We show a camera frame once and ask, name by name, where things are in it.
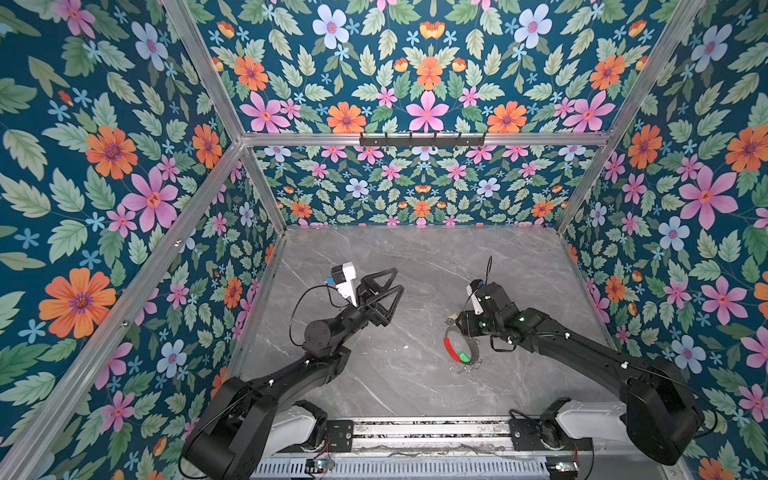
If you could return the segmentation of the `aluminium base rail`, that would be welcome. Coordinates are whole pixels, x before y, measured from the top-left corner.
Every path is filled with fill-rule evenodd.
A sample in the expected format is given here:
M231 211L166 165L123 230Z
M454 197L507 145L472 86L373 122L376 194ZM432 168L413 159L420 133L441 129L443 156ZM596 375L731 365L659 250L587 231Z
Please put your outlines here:
M500 456L577 454L577 452L516 451L508 426L508 421L516 417L538 419L541 423L550 421L560 427L553 419L540 420L536 416L526 417L514 412L491 416L339 417L329 420L352 420L355 423L352 451L348 453L399 452L406 455L476 453ZM641 460L648 458L627 439L617 440L612 437L602 438L567 432L565 434L572 439L591 439L593 447L589 453L637 457ZM281 454L280 450L286 447L288 446L279 448L270 446L266 450L266 455Z

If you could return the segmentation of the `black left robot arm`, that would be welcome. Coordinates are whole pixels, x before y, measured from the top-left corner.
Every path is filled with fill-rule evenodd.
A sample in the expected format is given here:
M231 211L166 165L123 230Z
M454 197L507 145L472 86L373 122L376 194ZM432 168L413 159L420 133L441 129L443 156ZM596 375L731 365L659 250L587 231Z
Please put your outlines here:
M345 344L358 331L390 324L404 293L397 275L391 268L356 280L351 263L334 267L324 288L346 305L306 326L300 359L261 378L227 379L186 438L180 465L196 468L201 479L248 479L286 448L326 448L328 415L304 397L341 375L351 356Z

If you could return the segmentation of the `black wall hook rack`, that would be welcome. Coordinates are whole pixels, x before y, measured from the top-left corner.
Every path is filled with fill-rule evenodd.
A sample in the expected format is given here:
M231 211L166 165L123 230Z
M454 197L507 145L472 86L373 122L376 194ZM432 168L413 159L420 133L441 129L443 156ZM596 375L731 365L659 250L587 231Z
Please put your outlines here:
M413 132L404 134L360 134L358 137L359 145L363 147L475 147L483 146L486 141L485 134L448 134L448 133L420 133Z

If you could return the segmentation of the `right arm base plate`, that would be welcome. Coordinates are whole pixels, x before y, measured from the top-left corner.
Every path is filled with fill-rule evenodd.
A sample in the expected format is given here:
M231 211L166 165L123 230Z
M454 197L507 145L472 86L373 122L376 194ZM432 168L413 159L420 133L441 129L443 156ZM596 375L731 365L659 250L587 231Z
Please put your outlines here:
M508 426L513 447L519 452L589 453L593 447L591 439L572 439L550 421L516 417Z

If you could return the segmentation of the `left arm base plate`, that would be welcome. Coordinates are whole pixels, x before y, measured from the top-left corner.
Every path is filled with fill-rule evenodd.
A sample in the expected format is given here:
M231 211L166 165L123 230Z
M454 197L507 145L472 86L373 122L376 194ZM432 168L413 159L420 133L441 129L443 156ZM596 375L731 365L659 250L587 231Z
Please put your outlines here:
M328 420L316 427L307 441L290 445L280 450L280 453L317 454L326 450L331 453L348 453L352 451L354 430L355 423L352 420Z

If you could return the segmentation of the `aluminium frame bars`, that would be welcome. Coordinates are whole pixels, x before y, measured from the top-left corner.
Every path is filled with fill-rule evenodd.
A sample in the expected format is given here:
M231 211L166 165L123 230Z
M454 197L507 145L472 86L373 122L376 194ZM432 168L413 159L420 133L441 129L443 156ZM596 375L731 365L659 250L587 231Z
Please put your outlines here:
M245 132L605 133L673 1L1 5L1 453ZM241 343L282 223L551 226L594 155L243 148L38 476L157 475Z

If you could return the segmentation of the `silver keyring with red grip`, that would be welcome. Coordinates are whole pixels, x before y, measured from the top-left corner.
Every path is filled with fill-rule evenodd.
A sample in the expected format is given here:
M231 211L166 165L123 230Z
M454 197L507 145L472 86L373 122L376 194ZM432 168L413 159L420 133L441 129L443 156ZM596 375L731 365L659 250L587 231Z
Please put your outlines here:
M478 341L460 330L456 316L450 316L446 319L443 346L450 359L467 371L480 367L482 361ZM471 362L462 363L459 359L460 352L465 352L471 358Z

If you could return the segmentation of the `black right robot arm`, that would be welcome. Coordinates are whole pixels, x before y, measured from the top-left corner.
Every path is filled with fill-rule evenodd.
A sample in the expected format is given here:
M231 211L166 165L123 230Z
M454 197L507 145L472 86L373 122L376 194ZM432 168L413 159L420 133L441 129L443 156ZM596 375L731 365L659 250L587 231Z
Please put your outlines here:
M497 283L473 280L467 286L471 306L455 325L471 346L487 336L554 359L611 392L625 405L619 415L628 440L651 460L674 465L704 424L695 392L672 362L642 360L619 353L567 328L550 315L519 309Z

